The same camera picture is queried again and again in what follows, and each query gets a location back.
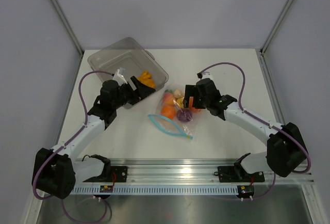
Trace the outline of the yellow-orange fake pretzel cluster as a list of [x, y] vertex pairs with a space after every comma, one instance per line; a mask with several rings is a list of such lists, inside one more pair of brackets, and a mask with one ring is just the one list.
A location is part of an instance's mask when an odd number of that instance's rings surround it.
[[156, 84], [154, 82], [154, 80], [152, 79], [152, 75], [149, 73], [149, 71], [144, 71], [139, 77], [138, 77], [139, 82], [141, 82], [142, 84], [151, 87], [151, 88], [155, 88]]

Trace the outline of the orange fake orange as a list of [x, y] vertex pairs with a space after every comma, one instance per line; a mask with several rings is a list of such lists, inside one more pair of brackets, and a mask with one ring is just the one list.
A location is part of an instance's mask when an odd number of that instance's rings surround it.
[[162, 116], [173, 120], [176, 117], [176, 108], [174, 106], [164, 105], [160, 113]]

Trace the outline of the clear zip top bag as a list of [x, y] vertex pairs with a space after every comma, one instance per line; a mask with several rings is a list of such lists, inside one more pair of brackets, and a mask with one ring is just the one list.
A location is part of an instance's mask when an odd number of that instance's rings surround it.
[[184, 96], [184, 86], [166, 86], [155, 112], [148, 118], [162, 133], [192, 140], [202, 111], [192, 107], [193, 98], [190, 98], [188, 107], [184, 107]]

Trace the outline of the clear grey plastic container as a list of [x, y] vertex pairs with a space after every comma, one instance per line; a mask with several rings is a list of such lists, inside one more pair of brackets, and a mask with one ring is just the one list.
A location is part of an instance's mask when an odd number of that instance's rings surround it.
[[139, 78], [147, 71], [155, 84], [155, 91], [161, 90], [168, 81], [168, 73], [156, 62], [154, 57], [147, 52], [135, 39], [124, 38], [88, 57], [88, 64], [103, 83], [112, 79], [118, 69], [133, 90], [136, 86], [131, 77]]

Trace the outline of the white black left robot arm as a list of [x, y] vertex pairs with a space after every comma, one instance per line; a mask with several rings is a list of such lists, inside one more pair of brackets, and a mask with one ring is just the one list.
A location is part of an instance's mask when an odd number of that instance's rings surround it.
[[115, 179], [111, 160], [106, 157], [91, 155], [79, 164], [75, 161], [89, 143], [111, 125], [117, 116], [117, 109], [126, 104], [136, 105], [156, 91], [134, 76], [130, 79], [132, 84], [121, 83], [115, 78], [103, 82], [93, 106], [85, 110], [84, 122], [76, 133], [51, 149], [42, 148], [37, 152], [31, 182], [37, 199], [42, 199], [37, 190], [47, 193], [48, 198], [65, 199], [81, 182]]

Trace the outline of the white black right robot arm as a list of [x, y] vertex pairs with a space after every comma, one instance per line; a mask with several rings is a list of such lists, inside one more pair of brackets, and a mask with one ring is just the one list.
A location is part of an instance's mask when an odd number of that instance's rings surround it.
[[211, 115], [239, 126], [265, 144], [265, 152], [246, 153], [234, 162], [233, 172], [240, 181], [261, 171], [273, 171], [280, 177], [287, 177], [297, 172], [296, 168], [304, 160], [310, 160], [295, 124], [272, 123], [249, 112], [234, 97], [220, 94], [209, 78], [185, 86], [183, 104], [187, 107], [190, 103], [196, 109], [206, 109]]

